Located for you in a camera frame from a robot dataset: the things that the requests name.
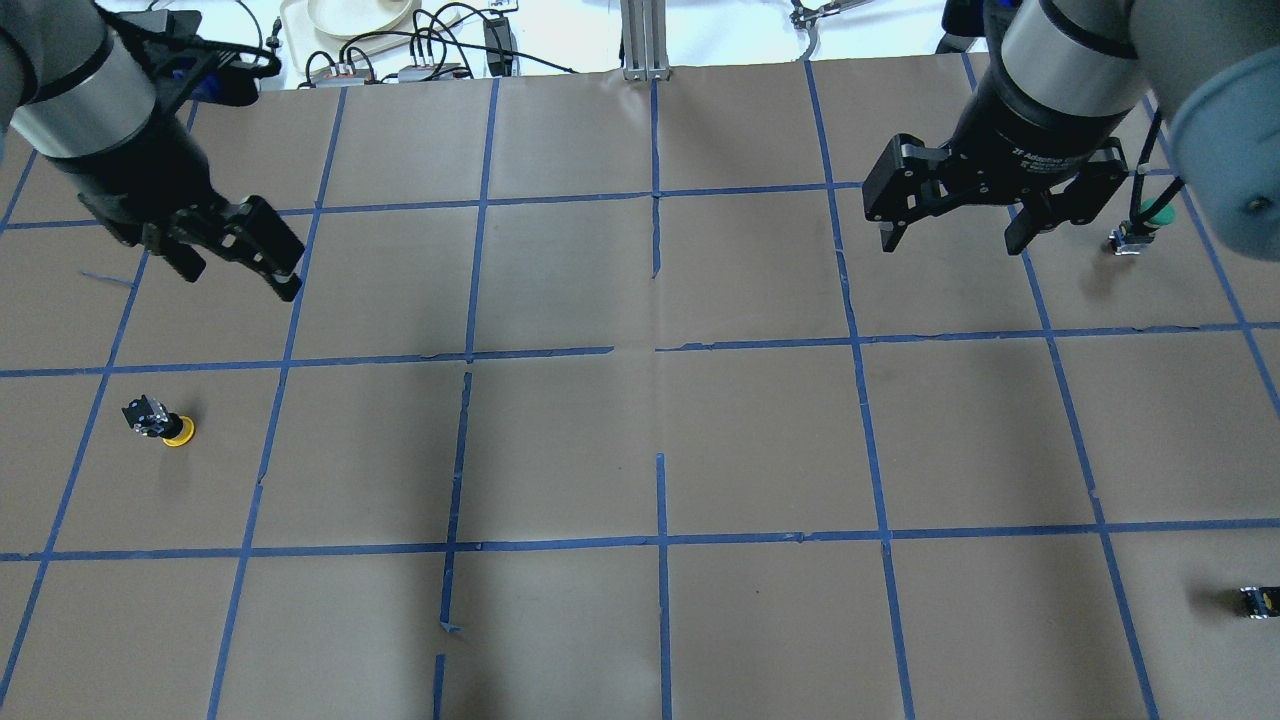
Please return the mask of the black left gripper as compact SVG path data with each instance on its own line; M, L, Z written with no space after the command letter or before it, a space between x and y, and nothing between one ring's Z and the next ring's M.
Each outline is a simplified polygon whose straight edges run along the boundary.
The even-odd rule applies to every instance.
M212 187L205 152L174 115L156 111L133 137L63 159L60 169L116 240L143 245L188 283L206 268L196 251L202 247L257 273L284 302L302 288L296 270L303 241L262 196L230 208Z

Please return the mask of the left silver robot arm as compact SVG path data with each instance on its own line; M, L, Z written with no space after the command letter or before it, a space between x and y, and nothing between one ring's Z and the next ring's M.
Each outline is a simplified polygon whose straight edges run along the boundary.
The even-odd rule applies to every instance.
M177 115L191 99L247 106L280 69L273 50L150 29L93 1L3 4L3 128L67 176L120 243L188 282L210 251L288 302L305 243L266 199L220 195Z

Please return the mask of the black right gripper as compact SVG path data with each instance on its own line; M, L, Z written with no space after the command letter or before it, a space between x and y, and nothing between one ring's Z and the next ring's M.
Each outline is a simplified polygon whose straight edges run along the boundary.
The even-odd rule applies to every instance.
M1009 76L983 76L957 126L938 147L895 135L861 184L864 215L893 252L910 224L961 205L1021 209L1004 233L1020 255L1064 222L1092 223L1128 178L1114 131L1125 110L1100 117L1050 108Z

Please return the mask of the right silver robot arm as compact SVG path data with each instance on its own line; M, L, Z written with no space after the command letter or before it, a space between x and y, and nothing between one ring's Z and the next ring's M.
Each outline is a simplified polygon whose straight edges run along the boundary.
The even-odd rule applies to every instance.
M1024 1L951 137L887 142L863 183L892 252L966 205L1018 205L1006 250L1091 224L1129 170L1114 131L1152 94L1170 167L1233 252L1277 260L1277 4Z

